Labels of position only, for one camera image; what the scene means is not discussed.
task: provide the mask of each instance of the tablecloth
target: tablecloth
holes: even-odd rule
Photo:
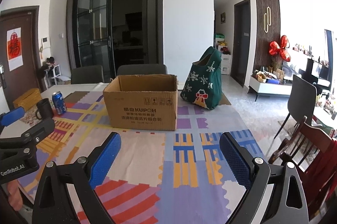
[[[219,137],[231,132],[253,157],[263,157],[252,133],[231,105],[205,110],[178,99],[176,131],[112,128],[102,92],[75,92],[68,112],[56,115],[55,130],[37,145],[40,169],[19,179],[34,199],[43,168],[74,162],[116,131],[122,148],[95,191],[116,223],[225,223],[245,193],[219,149]],[[33,126],[34,109],[22,119]],[[68,187],[81,223],[89,223]]]

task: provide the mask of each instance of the metal screw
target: metal screw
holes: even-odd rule
[[[53,167],[53,165],[54,165],[54,162],[53,162],[53,161],[48,161],[47,164],[46,164],[46,166],[47,166],[48,168]]]
[[[289,168],[294,168],[294,167],[295,167],[295,164],[292,163],[292,162],[287,162],[287,166],[288,166]]]
[[[85,163],[87,161],[87,158],[86,157],[79,157],[78,159],[77,159],[77,162],[78,163]]]
[[[262,158],[255,158],[255,162],[257,164],[262,164],[263,163],[263,159]]]

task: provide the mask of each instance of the mug handle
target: mug handle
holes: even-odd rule
[[[41,117],[41,118],[39,118],[39,117],[37,116],[37,114],[38,114],[38,113],[40,113],[40,112],[39,112],[39,110],[36,110],[36,112],[35,112],[35,116],[36,116],[36,118],[37,118],[38,120],[42,120],[42,117]]]

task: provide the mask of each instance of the red cloth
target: red cloth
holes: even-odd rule
[[[337,186],[337,140],[332,139],[328,149],[319,152],[314,161],[306,169],[308,179],[302,184],[307,204],[315,201],[320,190],[332,176],[328,198]]]

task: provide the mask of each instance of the pepsi can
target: pepsi can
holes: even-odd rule
[[[60,91],[53,93],[52,100],[53,100],[56,112],[59,115],[62,115],[67,112],[67,107],[65,106],[64,98]]]

